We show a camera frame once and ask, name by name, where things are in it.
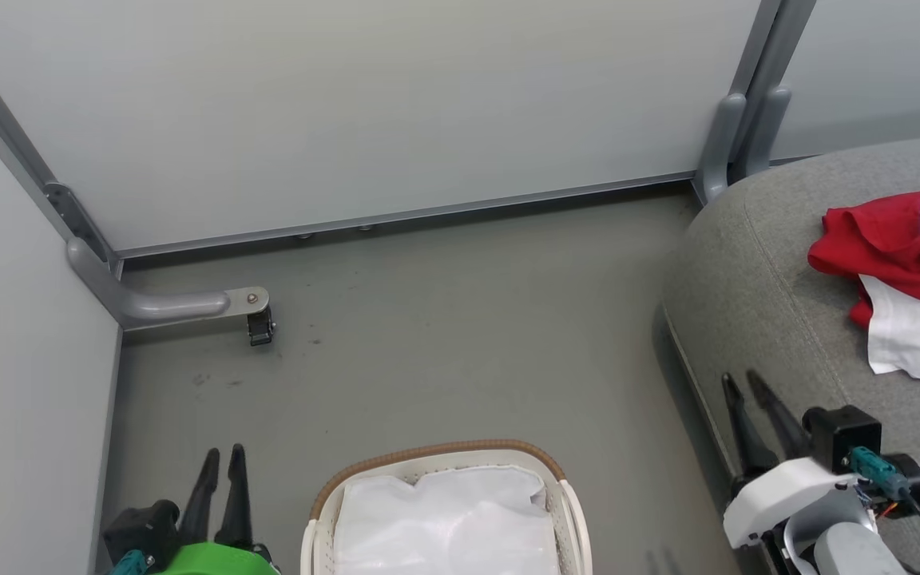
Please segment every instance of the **fabric upholstery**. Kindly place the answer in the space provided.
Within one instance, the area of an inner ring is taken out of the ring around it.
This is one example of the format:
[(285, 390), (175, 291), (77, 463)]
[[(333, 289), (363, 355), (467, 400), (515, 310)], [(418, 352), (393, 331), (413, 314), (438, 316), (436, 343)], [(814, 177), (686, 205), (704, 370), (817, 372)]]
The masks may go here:
[[(828, 208), (920, 190), (920, 141), (847, 150), (738, 182), (704, 208), (676, 251), (664, 308), (727, 462), (739, 470), (720, 388), (756, 368), (793, 414), (851, 403), (883, 423), (883, 451), (920, 462), (920, 381), (873, 375), (866, 335), (847, 319), (857, 285), (808, 267)], [(749, 390), (749, 414), (779, 447)], [(920, 565), (917, 519), (885, 521), (883, 537)]]

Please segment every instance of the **white wall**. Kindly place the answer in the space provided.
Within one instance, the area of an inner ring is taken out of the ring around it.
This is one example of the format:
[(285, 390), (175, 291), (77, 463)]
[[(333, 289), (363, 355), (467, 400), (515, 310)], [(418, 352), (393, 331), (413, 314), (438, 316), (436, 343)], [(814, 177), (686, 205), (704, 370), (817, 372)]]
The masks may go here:
[(117, 338), (0, 161), (0, 575), (91, 567)]
[(920, 0), (818, 0), (773, 157), (920, 137)]
[(0, 0), (117, 250), (695, 168), (759, 0)]

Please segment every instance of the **basket handle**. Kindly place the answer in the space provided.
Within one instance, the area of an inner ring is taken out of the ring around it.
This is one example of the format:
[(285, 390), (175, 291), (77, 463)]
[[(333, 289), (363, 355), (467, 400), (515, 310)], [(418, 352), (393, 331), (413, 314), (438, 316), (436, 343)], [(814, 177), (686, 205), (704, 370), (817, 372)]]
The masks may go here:
[(588, 522), (585, 521), (584, 510), (581, 509), (581, 500), (577, 499), (577, 492), (573, 491), (566, 480), (559, 481), (566, 495), (567, 506), (573, 516), (573, 526), (576, 528), (577, 544), (581, 547), (581, 575), (592, 575), (591, 539), (588, 538)]
[(303, 531), (303, 542), (300, 543), (300, 571), (299, 575), (313, 575), (315, 565), (315, 530), (318, 522), (311, 519)]

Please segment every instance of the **connector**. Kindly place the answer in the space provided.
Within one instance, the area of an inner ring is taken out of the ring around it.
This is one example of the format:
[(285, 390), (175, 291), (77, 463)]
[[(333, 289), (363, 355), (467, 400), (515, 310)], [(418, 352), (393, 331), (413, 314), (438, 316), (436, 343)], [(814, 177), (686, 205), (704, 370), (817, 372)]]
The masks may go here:
[(144, 557), (139, 549), (131, 549), (109, 571), (109, 575), (144, 575), (151, 565), (154, 565), (154, 557)]
[(894, 502), (904, 499), (901, 495), (902, 490), (910, 489), (910, 481), (898, 472), (897, 467), (866, 447), (855, 447), (851, 450), (851, 469), (859, 476), (872, 481), (872, 485), (881, 489), (882, 493)]

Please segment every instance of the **gray metal bracket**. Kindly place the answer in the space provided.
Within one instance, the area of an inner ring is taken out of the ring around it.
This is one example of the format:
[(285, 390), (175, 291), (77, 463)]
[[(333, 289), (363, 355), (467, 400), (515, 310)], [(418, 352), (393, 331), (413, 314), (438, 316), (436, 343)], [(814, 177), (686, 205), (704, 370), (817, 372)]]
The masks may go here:
[(782, 3), (786, 0), (762, 0), (755, 12), (755, 21), (751, 23), (744, 44), (744, 53), (740, 56), (737, 73), (730, 84), (730, 94), (716, 106), (712, 126), (708, 129), (701, 160), (694, 172), (694, 193), (702, 206), (708, 204), (727, 188), (727, 167), (731, 157), (736, 153), (734, 144), (744, 123), (744, 114), (748, 109), (748, 87), (755, 80), (755, 71), (762, 61), (764, 49), (773, 23), (776, 21)]
[(747, 108), (734, 141), (731, 182), (769, 168), (771, 147), (790, 103), (783, 75), (807, 26), (815, 0), (782, 0), (762, 58), (747, 89)]
[(746, 105), (748, 99), (744, 94), (730, 94), (716, 106), (716, 116), (712, 119), (712, 127), (708, 129), (708, 139), (705, 139), (704, 149), (701, 150), (701, 161), (691, 181), (702, 206), (715, 200), (727, 187), (726, 168), (730, 163), (733, 139), (740, 128)]
[(745, 139), (740, 153), (737, 154), (737, 160), (730, 168), (730, 177), (733, 181), (769, 169), (771, 150), (776, 142), (776, 135), (779, 134), (783, 117), (786, 116), (791, 95), (790, 88), (786, 86), (776, 86), (766, 94), (755, 117), (751, 137)]
[(42, 192), (44, 192), (48, 203), (52, 204), (52, 208), (55, 208), (55, 212), (62, 218), (62, 222), (73, 233), (73, 236), (80, 237), (81, 240), (86, 241), (91, 247), (91, 251), (98, 255), (98, 259), (105, 262), (109, 266), (109, 270), (114, 272), (118, 263), (116, 252), (113, 252), (113, 249), (109, 247), (105, 237), (98, 231), (98, 226), (94, 225), (91, 216), (80, 205), (80, 201), (77, 201), (77, 197), (73, 195), (73, 190), (59, 182), (47, 182), (42, 187)]
[(66, 259), (125, 331), (220, 317), (246, 317), (269, 309), (269, 294), (263, 287), (175, 295), (133, 291), (116, 280), (80, 237), (66, 241)]

